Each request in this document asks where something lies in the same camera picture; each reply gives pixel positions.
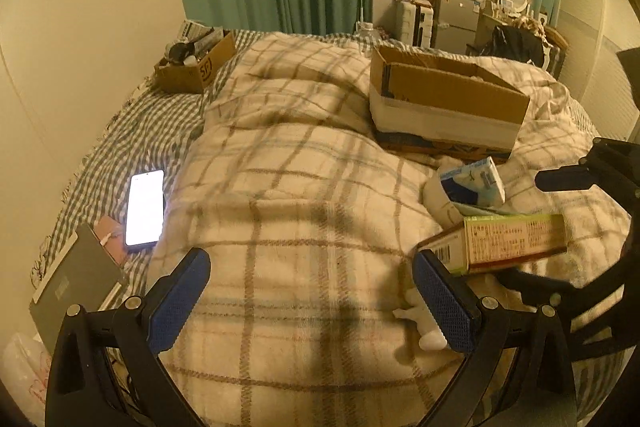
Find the bottle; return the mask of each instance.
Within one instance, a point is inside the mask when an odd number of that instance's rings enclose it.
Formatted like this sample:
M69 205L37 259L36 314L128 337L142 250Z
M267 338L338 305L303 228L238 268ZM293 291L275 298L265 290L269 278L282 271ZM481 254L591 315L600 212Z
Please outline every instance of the bottle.
M374 39L380 38L380 33L377 29L374 29L373 22L356 22L356 35L360 37L372 37Z

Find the blue gripper pad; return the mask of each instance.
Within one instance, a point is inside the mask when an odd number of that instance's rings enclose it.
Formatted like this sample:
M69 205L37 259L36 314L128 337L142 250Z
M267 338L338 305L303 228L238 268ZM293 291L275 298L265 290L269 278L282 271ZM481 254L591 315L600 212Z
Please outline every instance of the blue gripper pad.
M431 250L415 254L413 274L415 287L449 347L459 353L473 352L482 317L475 293L462 279L453 277Z
M147 342L154 355L174 346L182 327L209 282L211 260L191 248L171 274L158 279L145 296Z

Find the open cardboard box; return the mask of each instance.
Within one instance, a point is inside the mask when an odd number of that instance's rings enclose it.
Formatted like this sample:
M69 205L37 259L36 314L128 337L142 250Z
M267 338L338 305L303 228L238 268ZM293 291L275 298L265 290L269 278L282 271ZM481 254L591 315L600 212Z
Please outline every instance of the open cardboard box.
M225 37L195 66L173 66L163 57L155 66L156 83L165 92L203 93L218 70L235 54L233 33L225 31Z
M387 150L505 163L529 97L480 66L377 47L369 103Z

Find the cardboard box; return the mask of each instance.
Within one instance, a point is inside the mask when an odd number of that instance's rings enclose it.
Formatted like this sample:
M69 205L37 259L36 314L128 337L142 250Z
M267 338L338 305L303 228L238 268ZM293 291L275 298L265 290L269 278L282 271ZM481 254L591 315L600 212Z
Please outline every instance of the cardboard box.
M377 47L369 103L385 149L508 160L529 97L469 62Z
M236 54L232 32L226 32L218 44L195 66L173 66L162 58L155 67L156 83L166 92L203 93L218 70Z
M561 214L464 217L463 221L422 241L454 274L517 266L566 251Z

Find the white figurine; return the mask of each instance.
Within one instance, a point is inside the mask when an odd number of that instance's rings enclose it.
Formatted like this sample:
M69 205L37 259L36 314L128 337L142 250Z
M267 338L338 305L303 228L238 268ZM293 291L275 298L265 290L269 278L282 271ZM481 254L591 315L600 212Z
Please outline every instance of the white figurine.
M442 331L440 331L417 288L409 288L404 294L404 298L411 304L412 308L394 310L394 317L396 319L409 319L416 323L418 333L420 333L420 341L418 342L420 349L424 351L439 351L447 347L447 339L444 338Z

